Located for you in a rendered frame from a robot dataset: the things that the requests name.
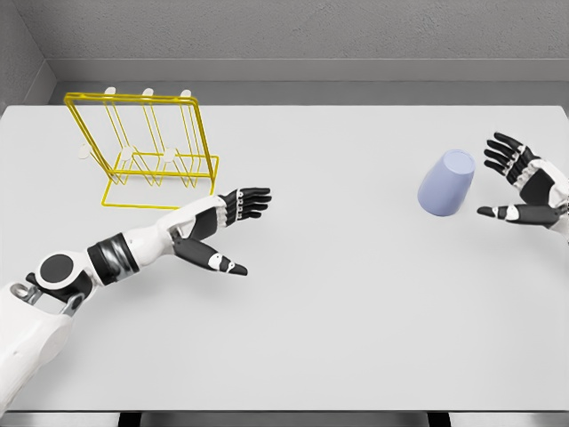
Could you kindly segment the lavender cup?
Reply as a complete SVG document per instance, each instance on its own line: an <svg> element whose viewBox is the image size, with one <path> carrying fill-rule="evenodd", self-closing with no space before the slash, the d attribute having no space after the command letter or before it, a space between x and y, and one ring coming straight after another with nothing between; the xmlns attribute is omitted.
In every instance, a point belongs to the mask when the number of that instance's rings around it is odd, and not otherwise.
<svg viewBox="0 0 569 427"><path fill-rule="evenodd" d="M456 214L468 194L475 159L461 149L447 150L429 170L417 194L420 206L435 216Z"/></svg>

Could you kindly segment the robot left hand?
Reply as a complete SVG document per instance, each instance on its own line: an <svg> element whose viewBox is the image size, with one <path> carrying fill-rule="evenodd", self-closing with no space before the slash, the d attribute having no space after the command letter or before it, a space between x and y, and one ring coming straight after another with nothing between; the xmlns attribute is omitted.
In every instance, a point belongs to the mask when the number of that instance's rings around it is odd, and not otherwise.
<svg viewBox="0 0 569 427"><path fill-rule="evenodd" d="M226 195L205 197L189 207L196 207L191 222L170 230L174 254L182 260L210 271L246 276L245 266L208 246L204 241L222 228L247 219L259 219L271 201L270 188L234 189Z"/></svg>

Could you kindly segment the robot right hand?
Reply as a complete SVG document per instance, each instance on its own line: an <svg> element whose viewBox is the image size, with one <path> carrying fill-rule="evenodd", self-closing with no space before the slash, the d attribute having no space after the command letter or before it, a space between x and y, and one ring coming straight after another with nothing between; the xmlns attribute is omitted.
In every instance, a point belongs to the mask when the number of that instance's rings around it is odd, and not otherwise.
<svg viewBox="0 0 569 427"><path fill-rule="evenodd" d="M564 237L569 245L569 178L529 146L495 133L484 150L484 165L514 187L521 205L481 206L477 213L503 222L542 226Z"/></svg>

